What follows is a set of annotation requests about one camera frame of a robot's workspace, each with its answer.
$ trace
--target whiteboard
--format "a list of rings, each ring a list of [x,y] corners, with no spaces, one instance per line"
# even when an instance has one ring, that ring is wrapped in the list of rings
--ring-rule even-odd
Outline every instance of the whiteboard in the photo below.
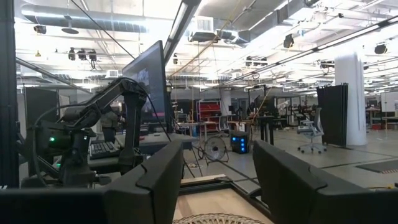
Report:
[[[381,93],[381,111],[395,112],[395,100],[398,101],[398,91]]]

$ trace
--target pillar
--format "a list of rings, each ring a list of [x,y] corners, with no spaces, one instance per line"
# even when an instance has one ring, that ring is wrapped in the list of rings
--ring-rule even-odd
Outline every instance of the pillar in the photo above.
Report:
[[[230,90],[221,90],[221,114],[223,116],[231,115],[231,112],[228,109],[228,106],[231,104],[231,91]]]
[[[0,1],[0,189],[19,187],[14,0]]]
[[[335,58],[335,80],[336,85],[348,83],[347,145],[366,145],[363,63],[357,52]]]

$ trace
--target electric fan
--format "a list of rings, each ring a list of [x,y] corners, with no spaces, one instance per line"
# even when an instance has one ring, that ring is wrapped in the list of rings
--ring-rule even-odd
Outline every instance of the electric fan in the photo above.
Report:
[[[225,156],[225,154],[227,156],[227,159],[226,161],[222,162],[229,161],[229,155],[226,150],[225,142],[220,137],[213,136],[207,139],[204,148],[207,165],[211,162],[222,161],[221,159]]]

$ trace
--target black partition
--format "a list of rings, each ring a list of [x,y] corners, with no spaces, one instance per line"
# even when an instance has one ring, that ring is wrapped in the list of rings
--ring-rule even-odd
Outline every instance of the black partition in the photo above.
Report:
[[[323,132],[322,143],[346,146],[348,84],[317,88]]]
[[[52,108],[59,105],[59,97],[56,91],[42,90],[38,88],[26,88],[25,89],[25,111],[26,111],[26,129],[27,133],[30,128],[34,125],[37,118],[44,112],[51,110]],[[53,110],[50,113],[43,116],[42,120],[56,122],[58,120],[58,111]],[[53,163],[52,156],[42,156],[47,162]],[[35,175],[32,161],[28,162],[29,176]]]

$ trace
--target person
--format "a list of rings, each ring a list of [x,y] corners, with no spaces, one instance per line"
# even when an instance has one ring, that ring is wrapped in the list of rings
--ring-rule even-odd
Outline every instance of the person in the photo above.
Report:
[[[118,116],[111,108],[101,116],[101,125],[105,142],[114,143],[116,127],[118,126]]]

